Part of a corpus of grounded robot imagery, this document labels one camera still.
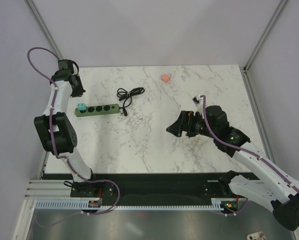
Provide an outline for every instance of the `small orange block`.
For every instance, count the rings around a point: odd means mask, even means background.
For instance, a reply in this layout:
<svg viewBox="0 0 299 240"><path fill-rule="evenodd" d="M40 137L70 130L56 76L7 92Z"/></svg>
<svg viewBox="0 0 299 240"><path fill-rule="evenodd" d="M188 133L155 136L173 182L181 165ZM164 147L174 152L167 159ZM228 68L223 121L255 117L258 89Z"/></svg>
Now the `small orange block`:
<svg viewBox="0 0 299 240"><path fill-rule="evenodd" d="M169 80L171 80L171 76L170 75L167 75L167 74L164 74L160 77L160 79L165 82L165 83L168 83Z"/></svg>

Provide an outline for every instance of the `white wall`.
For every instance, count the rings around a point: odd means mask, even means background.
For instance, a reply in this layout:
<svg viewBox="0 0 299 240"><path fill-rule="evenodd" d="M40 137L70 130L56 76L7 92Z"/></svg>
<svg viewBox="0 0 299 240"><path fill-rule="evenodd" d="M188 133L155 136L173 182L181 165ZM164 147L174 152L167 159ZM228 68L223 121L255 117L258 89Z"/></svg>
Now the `white wall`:
<svg viewBox="0 0 299 240"><path fill-rule="evenodd" d="M245 65L279 0L34 0L81 66Z"/></svg>
<svg viewBox="0 0 299 240"><path fill-rule="evenodd" d="M289 1L249 76L276 163L299 179L299 0Z"/></svg>
<svg viewBox="0 0 299 240"><path fill-rule="evenodd" d="M48 48L24 1L0 0L0 240L12 238L43 154L33 120L47 105L50 85L27 62L27 51L35 46ZM45 73L57 69L49 54L32 56Z"/></svg>

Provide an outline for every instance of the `power strip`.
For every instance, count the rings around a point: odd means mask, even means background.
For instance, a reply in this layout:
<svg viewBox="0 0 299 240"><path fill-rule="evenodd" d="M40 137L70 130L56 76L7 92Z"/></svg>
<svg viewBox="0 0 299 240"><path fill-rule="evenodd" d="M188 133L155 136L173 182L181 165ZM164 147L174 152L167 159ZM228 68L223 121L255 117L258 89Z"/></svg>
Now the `power strip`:
<svg viewBox="0 0 299 240"><path fill-rule="evenodd" d="M118 104L88 106L86 107L86 110L79 110L78 108L75 108L75 115L78 118L119 113L120 106Z"/></svg>

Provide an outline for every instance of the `marble table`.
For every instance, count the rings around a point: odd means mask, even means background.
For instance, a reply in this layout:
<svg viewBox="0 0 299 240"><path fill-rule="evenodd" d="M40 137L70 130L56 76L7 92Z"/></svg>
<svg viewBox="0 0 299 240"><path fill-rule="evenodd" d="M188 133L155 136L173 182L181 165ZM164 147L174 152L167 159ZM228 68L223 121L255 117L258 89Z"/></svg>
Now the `marble table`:
<svg viewBox="0 0 299 240"><path fill-rule="evenodd" d="M162 74L171 75L170 82L161 81ZM264 152L238 65L93 67L81 68L80 77L86 93L69 99L67 116L77 133L77 149L94 173L249 172L210 138L166 132L181 110L196 109L192 97L198 94L206 95L208 106L221 106L230 124ZM118 88L136 87L145 93L133 97L128 116L74 115L77 103L118 103ZM69 171L50 154L45 173Z"/></svg>

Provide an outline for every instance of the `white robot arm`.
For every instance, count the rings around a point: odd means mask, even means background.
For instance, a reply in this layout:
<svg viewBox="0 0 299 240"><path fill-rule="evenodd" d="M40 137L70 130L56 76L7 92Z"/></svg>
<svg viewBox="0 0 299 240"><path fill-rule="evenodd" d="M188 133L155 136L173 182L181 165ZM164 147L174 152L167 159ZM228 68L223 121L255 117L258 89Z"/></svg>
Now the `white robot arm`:
<svg viewBox="0 0 299 240"><path fill-rule="evenodd" d="M196 111L181 111L177 121L166 131L181 137L203 135L214 139L219 150L245 165L262 184L254 183L237 172L229 171L219 180L224 194L244 196L271 211L285 228L299 226L299 181L289 176L261 152L242 131L230 126L220 106L205 108L205 96L193 99Z"/></svg>
<svg viewBox="0 0 299 240"><path fill-rule="evenodd" d="M82 179L78 177L78 174L85 179L90 179L93 173L76 148L78 143L77 135L66 116L66 111L70 97L80 97L85 90L79 75L74 74L73 62L71 60L64 59L58 61L58 67L59 70L52 76L56 86L54 84L50 85L51 94L47 108L42 116L35 117L34 125L45 151L54 154L49 124L50 109L52 108L52 125L56 151L73 175L73 180L81 182ZM72 171L68 161L77 173Z"/></svg>

